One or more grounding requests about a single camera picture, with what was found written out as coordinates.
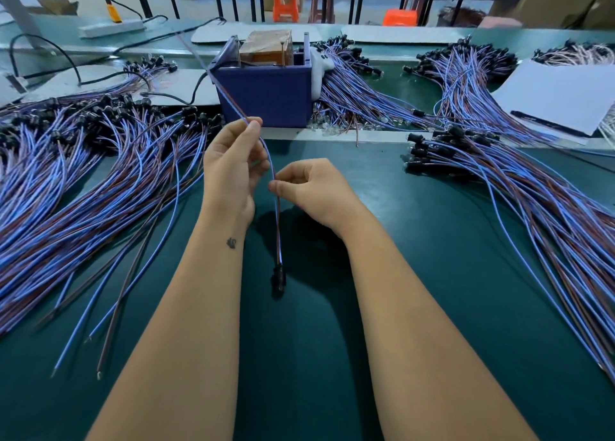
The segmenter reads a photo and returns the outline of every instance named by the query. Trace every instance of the blue plastic box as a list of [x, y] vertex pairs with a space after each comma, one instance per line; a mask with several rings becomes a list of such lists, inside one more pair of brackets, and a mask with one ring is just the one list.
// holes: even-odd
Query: blue plastic box
[[[231, 38], [211, 61], [211, 73], [247, 116], [263, 119], [264, 127], [304, 128], [312, 116], [312, 63], [309, 36], [291, 66], [238, 67], [239, 42]], [[227, 122], [239, 116], [218, 92]]]

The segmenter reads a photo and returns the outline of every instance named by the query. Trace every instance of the workbench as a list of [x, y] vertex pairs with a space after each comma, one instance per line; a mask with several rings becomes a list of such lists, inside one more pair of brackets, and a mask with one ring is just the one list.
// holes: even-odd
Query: workbench
[[[61, 20], [37, 19], [47, 27]], [[161, 28], [185, 27], [186, 21], [170, 20]], [[324, 27], [327, 34], [335, 34], [334, 25]], [[58, 39], [68, 35], [66, 30], [42, 29], [49, 31], [52, 41], [72, 49], [71, 55], [79, 48], [89, 54], [114, 49], [138, 41], [137, 36], [143, 34], [93, 40], [87, 49], [78, 39]], [[521, 58], [531, 56], [536, 48], [561, 45], [569, 37], [577, 41], [615, 40], [615, 33], [522, 29], [472, 32], [476, 43], [508, 47]], [[0, 28], [0, 43], [7, 44], [14, 34], [11, 25]], [[92, 43], [100, 50], [93, 51]], [[178, 43], [175, 38], [160, 41], [151, 44], [149, 50], [166, 51], [165, 55], [176, 50], [180, 57], [183, 52]], [[365, 45], [364, 55], [409, 59], [433, 48]], [[210, 49], [199, 50], [209, 54]], [[19, 60], [26, 60], [26, 56], [22, 52]], [[402, 62], [397, 64], [401, 72]], [[383, 78], [373, 86], [394, 96], [419, 100], [417, 104], [424, 107], [439, 99], [435, 85], [398, 75], [396, 67], [391, 62], [385, 64]], [[480, 185], [404, 173], [402, 157], [408, 148], [402, 143], [360, 143], [357, 148], [354, 143], [333, 138], [301, 140], [290, 132], [287, 140], [271, 139], [267, 144], [277, 168], [297, 159], [328, 157], [341, 170], [541, 440], [612, 439], [614, 388], [524, 270]], [[612, 173], [554, 150], [529, 151], [589, 196], [613, 208]], [[609, 158], [588, 158], [615, 169]], [[110, 164], [105, 160], [81, 190], [101, 180]], [[103, 334], [87, 344], [81, 344], [84, 335], [78, 336], [65, 363], [50, 378], [94, 288], [42, 331], [34, 332], [33, 324], [50, 309], [51, 301], [2, 340], [0, 440], [67, 441], [85, 436], [173, 276], [199, 214], [201, 198], [202, 185], [182, 200], [172, 234], [127, 299], [110, 364], [101, 381], [96, 380], [95, 368]], [[288, 285], [284, 297], [274, 301], [269, 283], [275, 251], [273, 199], [265, 181], [257, 188], [255, 202], [256, 216], [247, 233], [243, 261], [234, 438], [381, 440], [346, 249], [331, 231], [282, 201], [282, 254]], [[522, 225], [506, 209], [502, 214], [511, 238], [522, 247], [534, 270], [542, 271]], [[169, 219], [167, 213], [159, 221], [146, 257]], [[76, 283], [112, 252], [110, 249], [100, 255]], [[127, 255], [98, 299], [88, 320], [88, 332], [116, 300], [135, 253]]]

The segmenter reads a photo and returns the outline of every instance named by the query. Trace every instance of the brown plastic stool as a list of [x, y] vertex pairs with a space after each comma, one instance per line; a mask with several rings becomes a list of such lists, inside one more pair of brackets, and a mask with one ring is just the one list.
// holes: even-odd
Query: brown plastic stool
[[[322, 9], [318, 8], [319, 0], [312, 0], [312, 7], [309, 10], [308, 23], [319, 23], [322, 19]], [[333, 12], [333, 0], [327, 0], [327, 23], [335, 23]]]

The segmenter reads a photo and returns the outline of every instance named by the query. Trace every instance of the red plastic stool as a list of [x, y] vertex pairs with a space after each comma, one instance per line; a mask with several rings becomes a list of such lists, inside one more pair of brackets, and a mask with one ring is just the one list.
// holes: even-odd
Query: red plastic stool
[[288, 4], [285, 4], [283, 0], [273, 0], [273, 21], [281, 21], [281, 17], [290, 17], [293, 23], [299, 21], [297, 0], [290, 0]]
[[384, 14], [383, 26], [416, 26], [418, 15], [416, 10], [389, 9]]

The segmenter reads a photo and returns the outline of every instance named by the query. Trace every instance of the forearm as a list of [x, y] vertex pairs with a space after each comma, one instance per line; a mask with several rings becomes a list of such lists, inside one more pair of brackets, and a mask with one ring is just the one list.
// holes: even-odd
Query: forearm
[[232, 439], [244, 237], [232, 221], [199, 218], [88, 441]]
[[380, 223], [366, 215], [344, 242], [386, 440], [536, 439]]

